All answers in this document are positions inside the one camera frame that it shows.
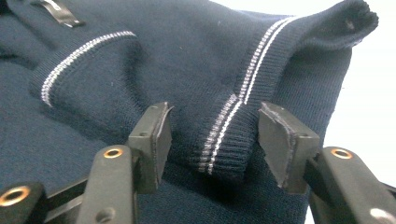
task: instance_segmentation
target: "clothing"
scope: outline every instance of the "clothing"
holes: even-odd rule
[[[158,193],[139,196],[142,223],[304,221],[306,197],[278,189],[263,160],[257,110],[281,105],[324,137],[351,48],[377,26],[364,2],[302,18],[201,0],[64,4],[86,24],[2,7],[0,188],[78,179],[167,101],[173,144]]]

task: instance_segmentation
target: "white surface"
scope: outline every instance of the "white surface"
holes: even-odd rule
[[[224,6],[269,14],[308,15],[340,1],[227,1]],[[378,28],[353,49],[343,89],[332,115],[325,146],[357,153],[375,176],[396,187],[396,1],[367,0]],[[305,223],[314,223],[307,215]]]

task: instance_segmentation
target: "dark blue fabric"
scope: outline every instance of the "dark blue fabric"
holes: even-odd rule
[[[345,1],[271,33],[247,104],[238,92],[251,58],[286,16],[201,0],[64,3],[85,26],[62,26],[29,1],[9,0],[1,10],[0,188],[37,180],[52,191],[80,178],[96,151],[125,142],[146,107],[168,101],[173,145],[159,192],[139,196],[143,223],[304,221],[305,196],[279,189],[264,162],[258,106],[282,105],[323,138],[351,48],[377,25],[365,3]],[[46,80],[73,52],[129,31],[135,36],[104,40],[71,62],[50,89],[52,107],[43,103]],[[225,119],[235,111],[213,171],[200,170],[205,141],[230,100]]]

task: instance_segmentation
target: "ribbed fabric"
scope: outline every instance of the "ribbed fabric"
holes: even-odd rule
[[[351,47],[377,26],[365,3],[297,18],[201,0],[63,2],[85,26],[28,1],[1,11],[0,187],[64,186],[168,101],[173,144],[158,194],[140,198],[143,223],[303,222],[305,196],[277,188],[257,144],[258,106],[282,105],[323,138]]]

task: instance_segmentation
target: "white stitch line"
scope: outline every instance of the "white stitch line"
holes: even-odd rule
[[[200,159],[200,163],[199,163],[199,171],[200,172],[205,171],[205,167],[208,163],[208,157],[209,157],[210,151],[212,149],[212,145],[215,142],[215,138],[220,130],[220,125],[224,121],[225,117],[228,114],[228,111],[230,110],[231,106],[233,106],[233,104],[235,103],[236,100],[237,100],[236,96],[234,94],[232,94],[230,96],[230,98],[227,100],[227,102],[225,103],[224,107],[221,109],[221,111],[218,115],[218,118],[216,119],[215,124],[212,126],[212,130],[210,131],[209,136],[206,138],[205,147],[202,152],[201,159]]]
[[[61,61],[48,75],[46,80],[43,83],[43,86],[41,88],[41,99],[44,103],[52,107],[52,104],[50,103],[50,90],[55,83],[56,79],[58,76],[62,73],[64,69],[66,69],[68,66],[70,66],[78,57],[82,56],[84,53],[86,53],[88,50],[94,48],[100,43],[103,43],[109,39],[114,39],[122,36],[127,36],[127,35],[132,35],[135,36],[134,33],[130,31],[122,31],[122,32],[116,32],[113,34],[109,35],[102,35],[99,36],[87,43],[85,43],[83,46],[81,46],[79,49],[76,49],[73,53],[71,53],[67,58],[65,58],[63,61]]]
[[[251,89],[253,88],[254,85],[254,81],[256,80],[256,76],[257,73],[259,72],[260,66],[262,65],[262,60],[264,59],[268,49],[271,47],[271,44],[274,42],[276,36],[280,33],[280,31],[282,31],[282,29],[287,26],[289,23],[291,23],[292,21],[295,21],[297,19],[300,19],[300,17],[292,17],[292,18],[287,18],[288,21],[286,21],[285,23],[283,23],[281,26],[279,26],[279,28],[274,32],[274,34],[271,36],[270,40],[268,41],[267,46],[265,47],[265,49],[262,51],[262,56],[260,57],[259,63],[256,66],[256,69],[254,70],[254,74],[253,74],[253,78],[250,81],[250,85],[248,87],[248,91],[247,91],[247,95],[244,101],[244,104],[246,105],[248,103],[248,97],[250,96],[251,93]]]
[[[233,108],[233,111],[231,111],[230,115],[228,116],[227,120],[225,121],[222,129],[221,129],[221,133],[219,134],[218,137],[218,142],[216,143],[215,146],[215,150],[212,153],[212,158],[210,158],[210,163],[207,167],[207,172],[212,175],[212,171],[213,171],[213,164],[215,163],[216,160],[216,156],[218,155],[218,151],[222,142],[222,138],[224,137],[225,132],[227,131],[228,125],[230,125],[231,120],[233,119],[233,116],[235,115],[236,111],[238,110],[239,106],[242,104],[242,101],[238,101],[238,103],[236,103],[235,107]]]
[[[290,18],[286,18],[286,19],[277,21],[276,23],[274,23],[274,24],[265,32],[264,36],[262,37],[262,40],[261,40],[260,43],[259,43],[259,46],[256,48],[256,50],[255,50],[254,53],[253,53],[253,56],[251,57],[249,66],[247,67],[247,72],[246,72],[246,74],[245,74],[245,79],[244,79],[244,82],[243,82],[243,84],[242,84],[241,90],[239,91],[239,95],[238,95],[238,98],[239,98],[240,100],[243,100],[244,97],[245,97],[245,94],[246,94],[247,89],[248,89],[248,83],[249,83],[249,81],[250,81],[251,75],[253,74],[253,70],[254,70],[254,68],[255,68],[255,66],[256,66],[256,62],[257,62],[257,60],[258,60],[259,57],[260,57],[260,54],[261,54],[261,52],[262,52],[262,48],[264,48],[264,46],[265,46],[265,44],[266,44],[266,42],[267,42],[267,39],[270,37],[271,33],[272,33],[280,24],[282,24],[283,22],[285,22],[285,21],[287,21],[287,20],[289,20],[289,19],[290,19]]]

